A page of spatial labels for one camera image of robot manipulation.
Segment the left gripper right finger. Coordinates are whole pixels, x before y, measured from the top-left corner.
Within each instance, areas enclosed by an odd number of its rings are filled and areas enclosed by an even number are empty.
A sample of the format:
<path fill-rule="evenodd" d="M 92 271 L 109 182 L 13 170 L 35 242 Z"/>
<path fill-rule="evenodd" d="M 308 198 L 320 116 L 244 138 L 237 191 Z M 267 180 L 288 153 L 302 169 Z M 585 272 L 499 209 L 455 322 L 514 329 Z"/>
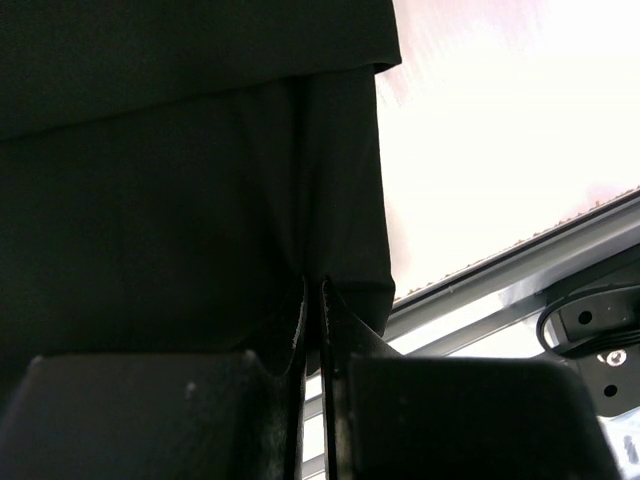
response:
<path fill-rule="evenodd" d="M 413 358 L 321 293 L 331 479 L 616 479 L 585 386 L 538 360 Z"/>

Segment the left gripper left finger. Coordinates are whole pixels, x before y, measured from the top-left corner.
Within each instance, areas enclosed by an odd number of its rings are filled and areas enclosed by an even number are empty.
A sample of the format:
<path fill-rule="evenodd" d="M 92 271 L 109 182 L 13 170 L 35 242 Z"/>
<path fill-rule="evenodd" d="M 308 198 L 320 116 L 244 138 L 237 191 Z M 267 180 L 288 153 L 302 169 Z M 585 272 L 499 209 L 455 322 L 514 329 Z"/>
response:
<path fill-rule="evenodd" d="M 297 479 L 307 286 L 228 353 L 32 361 L 1 421 L 5 479 Z"/>

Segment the black trousers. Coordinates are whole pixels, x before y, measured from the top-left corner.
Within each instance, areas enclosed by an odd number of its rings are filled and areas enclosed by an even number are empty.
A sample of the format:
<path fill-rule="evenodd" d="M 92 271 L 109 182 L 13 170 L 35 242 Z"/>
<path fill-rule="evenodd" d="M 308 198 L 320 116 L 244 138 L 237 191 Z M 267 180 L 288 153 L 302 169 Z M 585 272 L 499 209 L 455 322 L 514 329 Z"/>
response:
<path fill-rule="evenodd" d="M 5 1 L 1 369 L 227 350 L 299 278 L 382 333 L 389 1 Z"/>

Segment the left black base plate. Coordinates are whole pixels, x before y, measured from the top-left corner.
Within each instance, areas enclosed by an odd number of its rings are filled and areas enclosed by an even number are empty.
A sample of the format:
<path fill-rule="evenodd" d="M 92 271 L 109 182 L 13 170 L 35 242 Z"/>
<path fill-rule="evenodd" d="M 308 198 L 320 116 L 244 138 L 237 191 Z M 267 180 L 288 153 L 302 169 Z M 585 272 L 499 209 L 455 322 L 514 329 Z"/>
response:
<path fill-rule="evenodd" d="M 536 323 L 545 354 L 574 368 L 596 411 L 616 417 L 639 407 L 639 285 L 584 289 L 550 303 Z"/>

